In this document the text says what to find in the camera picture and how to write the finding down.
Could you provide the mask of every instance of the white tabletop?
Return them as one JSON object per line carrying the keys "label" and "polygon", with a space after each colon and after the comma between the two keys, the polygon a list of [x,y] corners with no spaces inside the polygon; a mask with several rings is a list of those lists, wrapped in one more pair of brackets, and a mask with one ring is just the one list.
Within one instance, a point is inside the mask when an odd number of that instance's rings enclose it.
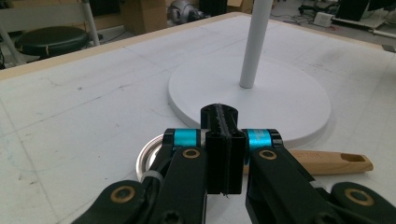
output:
{"label": "white tabletop", "polygon": [[[249,21],[235,14],[47,68],[27,64],[24,75],[0,72],[0,223],[69,223],[105,187],[135,178],[141,148],[186,127],[168,105],[172,71],[206,55],[243,56]],[[395,54],[273,21],[263,54],[302,69],[331,98],[325,133],[301,148],[364,154],[375,166],[318,180],[328,190],[360,183],[396,205]],[[206,223],[249,223],[245,195],[210,196]]]}

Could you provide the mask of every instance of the tin can lid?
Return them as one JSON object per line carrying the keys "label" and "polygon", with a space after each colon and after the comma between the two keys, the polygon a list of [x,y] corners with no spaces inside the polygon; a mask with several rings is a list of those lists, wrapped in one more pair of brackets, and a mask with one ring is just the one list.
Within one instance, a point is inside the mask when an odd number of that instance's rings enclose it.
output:
{"label": "tin can lid", "polygon": [[151,164],[154,163],[155,157],[162,145],[163,134],[153,138],[140,151],[136,161],[136,175],[139,181],[142,180],[143,173],[149,170]]}

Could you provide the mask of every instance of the white round base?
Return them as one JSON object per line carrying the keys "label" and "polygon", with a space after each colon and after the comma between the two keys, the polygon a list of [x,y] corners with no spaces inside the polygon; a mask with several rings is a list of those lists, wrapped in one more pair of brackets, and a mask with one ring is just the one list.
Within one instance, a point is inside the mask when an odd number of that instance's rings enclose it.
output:
{"label": "white round base", "polygon": [[285,147],[320,135],[332,106],[326,91],[299,68],[261,58],[252,89],[239,86],[243,58],[205,57],[182,64],[168,84],[169,102],[189,127],[200,128],[201,108],[238,110],[239,129],[277,129]]}

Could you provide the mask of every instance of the metal rod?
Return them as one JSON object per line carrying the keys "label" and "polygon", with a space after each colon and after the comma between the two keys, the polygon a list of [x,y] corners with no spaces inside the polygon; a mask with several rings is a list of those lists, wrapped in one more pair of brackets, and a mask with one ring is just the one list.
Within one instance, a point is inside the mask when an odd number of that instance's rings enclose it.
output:
{"label": "metal rod", "polygon": [[257,67],[259,65],[260,56],[262,55],[262,44],[264,42],[265,31],[270,19],[272,3],[271,0],[254,1],[247,37],[245,59],[239,81],[239,85],[246,89],[253,87],[254,79],[256,78]]}

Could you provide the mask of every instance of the black stool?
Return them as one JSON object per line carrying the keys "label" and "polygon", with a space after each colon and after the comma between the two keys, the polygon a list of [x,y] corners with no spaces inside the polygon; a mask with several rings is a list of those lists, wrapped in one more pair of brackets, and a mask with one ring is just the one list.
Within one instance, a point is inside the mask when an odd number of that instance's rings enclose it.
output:
{"label": "black stool", "polygon": [[27,32],[15,41],[22,54],[46,59],[81,50],[90,42],[89,35],[76,27],[55,26]]}

